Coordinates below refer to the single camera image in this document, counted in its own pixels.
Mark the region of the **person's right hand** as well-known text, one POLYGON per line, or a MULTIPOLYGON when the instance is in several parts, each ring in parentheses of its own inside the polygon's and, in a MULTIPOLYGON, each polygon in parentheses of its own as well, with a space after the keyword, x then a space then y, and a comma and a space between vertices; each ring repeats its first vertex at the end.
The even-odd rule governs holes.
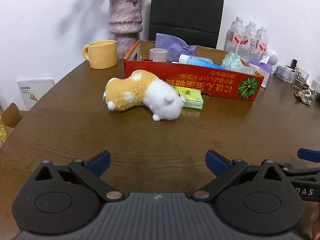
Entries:
POLYGON ((312 239, 319 240, 320 238, 320 223, 319 223, 319 207, 314 209, 310 220, 313 221, 313 226, 311 229, 312 239))

